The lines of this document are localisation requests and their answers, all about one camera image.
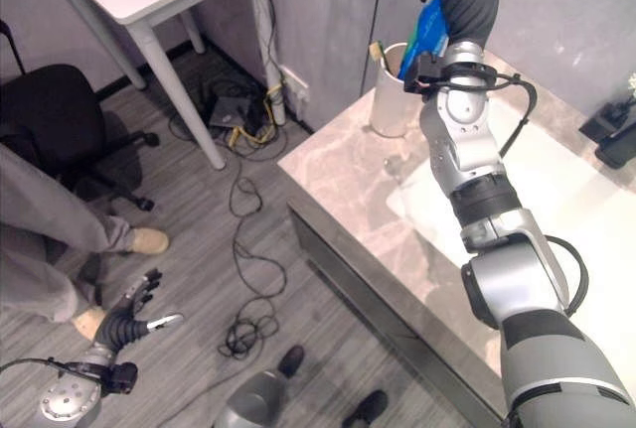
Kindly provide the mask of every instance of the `black shoe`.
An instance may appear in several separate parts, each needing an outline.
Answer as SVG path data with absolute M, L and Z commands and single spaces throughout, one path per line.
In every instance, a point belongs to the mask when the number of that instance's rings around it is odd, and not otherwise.
M 374 391 L 362 400 L 351 415 L 342 422 L 342 428 L 349 428 L 356 420 L 363 420 L 369 424 L 384 413 L 389 405 L 389 397 L 381 390 Z
M 294 346 L 285 357 L 282 358 L 278 364 L 278 371 L 280 371 L 287 378 L 291 378 L 296 373 L 296 370 L 305 358 L 305 350 L 300 346 Z

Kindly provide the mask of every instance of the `gray pants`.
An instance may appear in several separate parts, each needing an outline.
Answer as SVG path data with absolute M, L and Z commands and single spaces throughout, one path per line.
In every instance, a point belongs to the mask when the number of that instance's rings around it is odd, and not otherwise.
M 124 219 L 94 212 L 0 145 L 0 306 L 65 322 L 88 301 L 47 262 L 42 234 L 89 252 L 123 251 L 133 238 Z

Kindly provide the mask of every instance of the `desk leg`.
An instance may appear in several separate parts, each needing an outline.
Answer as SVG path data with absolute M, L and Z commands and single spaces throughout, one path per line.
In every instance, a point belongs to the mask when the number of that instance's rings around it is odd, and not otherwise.
M 195 18 L 192 16 L 192 11 L 186 9 L 179 14 L 179 17 L 181 17 L 183 27 L 186 29 L 186 33 L 188 33 L 188 37 L 192 42 L 192 47 L 195 48 L 195 53 L 203 54 L 206 51 L 206 46 L 203 44 L 201 33 L 199 32 L 199 28 L 197 28 Z
M 271 14 L 269 12 L 268 0 L 251 0 L 251 7 L 256 21 L 256 33 L 258 35 L 258 45 L 260 47 L 260 56 L 265 67 L 265 78 L 267 79 L 268 88 L 276 88 L 281 85 L 280 72 L 276 68 L 274 62 L 278 61 L 276 56 L 276 46 L 274 40 L 271 40 Z M 273 92 L 270 96 L 272 101 L 276 102 L 272 105 L 274 120 L 278 125 L 285 123 L 285 106 L 282 103 L 282 88 Z
M 92 3 L 89 0 L 69 1 L 71 1 L 71 4 L 73 4 L 76 8 L 76 11 L 78 11 L 79 15 L 84 19 L 101 44 L 106 48 L 121 71 L 128 76 L 135 88 L 139 90 L 146 88 L 146 81 L 128 59 L 124 51 L 119 46 L 119 43 L 117 43 L 110 30 L 104 24 L 101 17 L 95 12 Z
M 161 48 L 157 36 L 146 21 L 137 21 L 126 26 L 130 37 L 135 42 L 141 54 L 146 58 L 148 66 L 157 76 L 157 79 L 177 108 L 186 125 L 192 132 L 201 149 L 217 170 L 222 169 L 226 162 L 219 153 L 215 143 L 210 137 L 208 129 L 201 121 L 194 103 L 188 92 L 179 80 L 177 73 L 168 61 L 166 53 Z

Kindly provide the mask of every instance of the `beige shoe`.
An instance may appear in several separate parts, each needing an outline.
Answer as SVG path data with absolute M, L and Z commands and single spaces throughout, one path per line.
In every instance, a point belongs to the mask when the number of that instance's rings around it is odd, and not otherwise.
M 92 341 L 104 317 L 106 317 L 104 310 L 100 307 L 93 306 L 86 309 L 77 317 L 73 317 L 71 322 L 73 322 L 73 325 L 76 326 L 80 334 Z
M 168 234 L 151 227 L 135 227 L 132 229 L 134 239 L 130 246 L 130 252 L 141 254 L 161 254 L 168 249 L 170 239 Z

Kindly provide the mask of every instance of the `yellow cable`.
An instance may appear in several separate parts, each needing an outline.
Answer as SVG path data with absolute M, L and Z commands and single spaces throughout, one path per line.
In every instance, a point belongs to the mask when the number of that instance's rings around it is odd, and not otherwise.
M 245 139 L 249 140 L 250 142 L 253 142 L 257 145 L 264 145 L 265 143 L 267 143 L 269 140 L 271 140 L 271 138 L 273 138 L 273 130 L 276 127 L 276 124 L 274 122 L 274 116 L 273 113 L 271 111 L 271 106 L 269 105 L 268 99 L 269 97 L 275 93 L 278 92 L 279 90 L 282 89 L 282 83 L 275 85 L 274 87 L 270 88 L 267 93 L 265 94 L 265 98 L 263 99 L 262 103 L 265 107 L 265 111 L 267 112 L 267 117 L 269 118 L 269 128 L 267 129 L 267 131 L 264 133 L 264 135 L 262 135 L 261 137 L 255 137 L 253 135 L 250 135 L 249 133 L 247 133 L 247 131 L 241 126 L 241 127 L 234 127 L 232 130 L 232 136 L 230 137 L 230 148 L 235 148 L 235 146 L 237 145 L 237 141 L 239 140 L 239 137 L 242 135 L 243 137 L 245 137 Z

